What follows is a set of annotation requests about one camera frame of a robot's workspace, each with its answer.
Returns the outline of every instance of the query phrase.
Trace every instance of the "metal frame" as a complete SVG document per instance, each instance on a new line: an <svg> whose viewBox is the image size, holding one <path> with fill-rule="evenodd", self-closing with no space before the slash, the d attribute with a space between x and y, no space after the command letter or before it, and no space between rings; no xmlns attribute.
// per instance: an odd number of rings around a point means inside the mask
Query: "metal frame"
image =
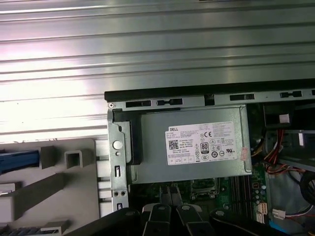
<svg viewBox="0 0 315 236"><path fill-rule="evenodd" d="M293 93L300 91L300 97L281 97L281 93ZM248 100L236 100L231 101L230 96L235 95L253 95L253 99ZM182 105L169 105L158 106L159 100L170 100L181 98L183 99ZM214 105L211 107L230 106L230 105L242 105L251 103L266 103L266 102L285 102L285 101L297 101L297 100L310 100L315 99L315 88L309 89L295 89L295 90L277 90L277 91L263 91L263 92L244 92L244 93L228 93L228 94L213 94ZM176 97L164 97L164 98L148 98L148 99L135 99L132 101L150 100L151 106L146 107L126 107L126 102L111 102L108 106L112 109L122 109L123 111L137 111L137 110L154 110L154 109L167 109L167 108L194 108L205 106L204 96L176 96Z"/></svg>
<svg viewBox="0 0 315 236"><path fill-rule="evenodd" d="M119 124L113 122L113 112L108 110L108 143L113 211L128 207L125 138L126 135L121 132Z"/></svg>

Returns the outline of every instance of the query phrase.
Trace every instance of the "white label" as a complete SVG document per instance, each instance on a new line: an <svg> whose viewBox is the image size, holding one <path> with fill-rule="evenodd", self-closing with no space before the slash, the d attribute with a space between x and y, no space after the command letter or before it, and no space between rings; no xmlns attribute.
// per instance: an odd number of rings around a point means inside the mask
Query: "white label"
<svg viewBox="0 0 315 236"><path fill-rule="evenodd" d="M171 126L165 139L169 165L237 159L233 122Z"/></svg>

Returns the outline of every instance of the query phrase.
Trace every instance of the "white connector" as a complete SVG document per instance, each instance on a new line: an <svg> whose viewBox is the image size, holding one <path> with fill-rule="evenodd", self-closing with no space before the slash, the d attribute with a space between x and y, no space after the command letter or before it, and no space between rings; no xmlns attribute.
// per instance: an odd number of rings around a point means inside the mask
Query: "white connector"
<svg viewBox="0 0 315 236"><path fill-rule="evenodd" d="M285 211L283 210L277 210L277 209L272 209L272 215L280 220L284 220L285 219Z"/></svg>
<svg viewBox="0 0 315 236"><path fill-rule="evenodd" d="M264 224L265 223L264 215L261 213L257 213L256 214L256 221L258 221L261 224Z"/></svg>
<svg viewBox="0 0 315 236"><path fill-rule="evenodd" d="M258 204L258 212L262 213L263 215L267 215L268 214L267 203L260 203L260 204Z"/></svg>

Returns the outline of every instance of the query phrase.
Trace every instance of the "blue part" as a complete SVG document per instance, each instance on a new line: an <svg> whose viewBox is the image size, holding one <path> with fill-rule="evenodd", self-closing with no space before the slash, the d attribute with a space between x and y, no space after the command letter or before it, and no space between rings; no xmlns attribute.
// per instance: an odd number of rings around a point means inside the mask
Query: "blue part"
<svg viewBox="0 0 315 236"><path fill-rule="evenodd" d="M22 169L30 165L39 165L38 151L23 151L0 154L0 174L10 170Z"/></svg>
<svg viewBox="0 0 315 236"><path fill-rule="evenodd" d="M284 232L284 233L288 233L286 230L284 230L283 228L281 228L279 225L277 225L275 222L272 222L272 221L269 221L269 225L270 227L276 229L276 230L279 230L281 232Z"/></svg>

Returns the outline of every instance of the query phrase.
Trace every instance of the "metal plate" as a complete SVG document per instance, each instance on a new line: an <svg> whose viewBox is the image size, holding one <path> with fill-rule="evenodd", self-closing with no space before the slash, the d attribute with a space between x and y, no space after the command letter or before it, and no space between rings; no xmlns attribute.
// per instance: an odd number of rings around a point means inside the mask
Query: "metal plate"
<svg viewBox="0 0 315 236"><path fill-rule="evenodd" d="M165 131L169 126L224 121L234 122L237 160L167 165ZM146 114L142 116L141 123L144 158L140 165L133 166L133 183L251 174L250 158L246 162L239 159L242 147L249 148L247 112L244 106Z"/></svg>

